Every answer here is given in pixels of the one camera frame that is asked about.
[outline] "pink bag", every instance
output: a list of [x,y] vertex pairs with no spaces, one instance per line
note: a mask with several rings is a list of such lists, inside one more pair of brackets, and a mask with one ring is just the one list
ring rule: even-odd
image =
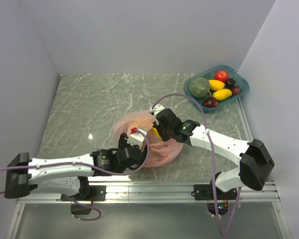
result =
[[127,113],[121,117],[114,125],[113,138],[114,142],[118,143],[121,133],[131,134],[131,129],[136,127],[146,131],[147,138],[150,144],[149,158],[145,167],[160,167],[171,162],[183,148],[182,143],[176,142],[175,139],[162,141],[150,129],[155,121],[155,116],[152,116],[148,111],[138,111]]

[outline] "gray wall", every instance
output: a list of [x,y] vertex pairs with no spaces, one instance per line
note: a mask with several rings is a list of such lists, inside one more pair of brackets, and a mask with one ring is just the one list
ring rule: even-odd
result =
[[[19,152],[36,156],[59,76],[16,0],[0,0],[0,168]],[[5,174],[0,173],[0,191]],[[15,200],[0,195],[0,239]]]
[[253,136],[273,156],[273,179],[299,239],[299,0],[276,1],[239,73],[250,84],[243,104]]
[[19,0],[59,73],[238,69],[275,0]]

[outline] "plastic container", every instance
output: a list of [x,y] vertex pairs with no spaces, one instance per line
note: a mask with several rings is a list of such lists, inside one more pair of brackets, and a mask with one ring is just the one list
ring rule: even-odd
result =
[[[213,108],[204,107],[204,106],[202,106],[202,103],[204,102],[204,100],[206,98],[210,97],[209,94],[206,97],[204,97],[203,99],[195,98],[194,96],[191,95],[191,93],[189,91],[189,85],[197,77],[205,77],[208,80],[215,79],[215,74],[218,71],[226,71],[228,74],[228,78],[234,78],[236,81],[236,86],[239,86],[241,89],[241,93],[236,96],[232,95],[231,97],[225,99],[224,101],[218,101],[218,106],[216,106],[216,107],[213,107]],[[238,97],[241,97],[242,95],[244,95],[248,90],[249,90],[249,85],[248,85],[247,81],[244,78],[242,78],[240,75],[238,75],[238,73],[234,69],[230,68],[229,66],[223,66],[223,65],[215,66],[207,71],[204,71],[196,76],[193,76],[192,78],[189,78],[184,84],[185,94],[187,96],[190,96],[190,97],[194,98],[195,100],[197,100],[197,102],[199,102],[201,108],[203,109],[203,111],[205,113],[213,112],[213,111],[220,109],[224,105],[226,105],[230,102],[233,102]]]

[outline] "melon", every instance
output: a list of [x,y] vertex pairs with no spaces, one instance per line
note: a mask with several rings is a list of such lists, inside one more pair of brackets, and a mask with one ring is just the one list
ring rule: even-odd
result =
[[189,85],[189,91],[195,98],[204,98],[210,90],[210,83],[204,77],[194,79]]

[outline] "gray marble surface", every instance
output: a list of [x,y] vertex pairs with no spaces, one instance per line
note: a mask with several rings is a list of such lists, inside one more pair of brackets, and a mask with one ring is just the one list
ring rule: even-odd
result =
[[[183,93],[194,74],[80,74],[62,75],[46,126],[39,158],[78,156],[116,147],[113,125],[125,113],[147,110],[161,96]],[[200,112],[185,98],[169,97],[161,104],[181,120],[202,122]],[[210,129],[246,140],[238,102],[206,115]],[[216,171],[236,167],[217,155]],[[184,145],[177,158],[160,168],[144,168],[132,181],[211,180],[211,152]]]

